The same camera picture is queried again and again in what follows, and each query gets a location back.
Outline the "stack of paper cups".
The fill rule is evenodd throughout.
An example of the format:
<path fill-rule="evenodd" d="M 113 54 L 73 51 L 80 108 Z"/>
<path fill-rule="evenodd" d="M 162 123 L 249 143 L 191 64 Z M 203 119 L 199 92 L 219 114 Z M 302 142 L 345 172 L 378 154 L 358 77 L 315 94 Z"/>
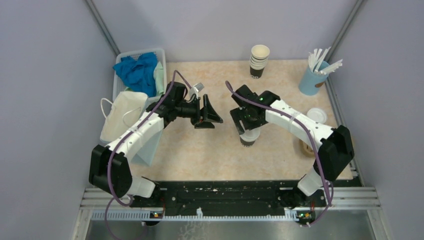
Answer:
<path fill-rule="evenodd" d="M 253 79 L 262 77 L 268 63 L 270 52 L 270 49 L 263 44 L 257 44 L 251 48 L 249 72 Z"/>

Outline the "single black paper cup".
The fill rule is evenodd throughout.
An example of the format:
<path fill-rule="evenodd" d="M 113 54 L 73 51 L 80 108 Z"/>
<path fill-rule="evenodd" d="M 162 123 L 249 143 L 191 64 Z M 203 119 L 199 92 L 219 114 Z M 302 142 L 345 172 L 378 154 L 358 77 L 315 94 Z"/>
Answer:
<path fill-rule="evenodd" d="M 259 133 L 256 133 L 253 131 L 249 131 L 249 132 L 246 131 L 244 134 L 241 134 L 239 136 L 239 140 L 243 146 L 250 147 L 256 142 L 259 136 L 260 136 Z"/>

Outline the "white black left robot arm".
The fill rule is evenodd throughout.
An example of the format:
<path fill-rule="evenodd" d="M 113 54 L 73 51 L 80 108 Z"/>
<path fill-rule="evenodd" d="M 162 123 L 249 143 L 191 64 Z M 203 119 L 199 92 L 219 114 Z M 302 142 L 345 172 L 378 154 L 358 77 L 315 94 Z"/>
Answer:
<path fill-rule="evenodd" d="M 141 197 L 149 207 L 160 202 L 157 185 L 145 177 L 132 174 L 130 163 L 151 138 L 156 137 L 177 118 L 186 118 L 195 129 L 214 129 L 224 121 L 212 107 L 209 97 L 193 92 L 185 99 L 188 88 L 171 82 L 159 101 L 150 104 L 128 130 L 105 146 L 97 145 L 91 152 L 88 181 L 93 186 L 121 198 L 125 195 Z"/>

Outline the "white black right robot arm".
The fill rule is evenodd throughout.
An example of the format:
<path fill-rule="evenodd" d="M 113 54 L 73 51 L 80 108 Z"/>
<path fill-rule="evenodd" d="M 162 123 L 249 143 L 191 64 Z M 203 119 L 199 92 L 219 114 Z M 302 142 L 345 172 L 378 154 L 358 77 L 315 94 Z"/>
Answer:
<path fill-rule="evenodd" d="M 324 195 L 331 202 L 330 184 L 355 155 L 350 130 L 343 125 L 335 128 L 313 120 L 271 91 L 257 94 L 247 85 L 234 90 L 228 81 L 225 84 L 238 105 L 230 115 L 243 146 L 255 143 L 262 126 L 274 124 L 312 149 L 315 157 L 312 168 L 281 198 L 283 206 L 291 209 L 307 206 L 320 188 L 324 188 Z"/>

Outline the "translucent plastic cup lid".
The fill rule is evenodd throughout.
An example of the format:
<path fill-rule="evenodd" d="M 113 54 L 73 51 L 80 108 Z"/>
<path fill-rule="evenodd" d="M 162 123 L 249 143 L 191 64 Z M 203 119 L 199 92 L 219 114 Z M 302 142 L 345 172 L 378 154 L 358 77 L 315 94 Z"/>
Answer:
<path fill-rule="evenodd" d="M 260 127 L 255 128 L 255 129 L 252 129 L 252 130 L 247 130 L 246 129 L 244 131 L 244 133 L 241 134 L 239 137 L 241 139 L 243 139 L 244 141 L 253 142 L 253 141 L 256 141 L 257 140 L 257 138 L 260 136 L 260 133 L 261 133 L 261 128 Z"/>

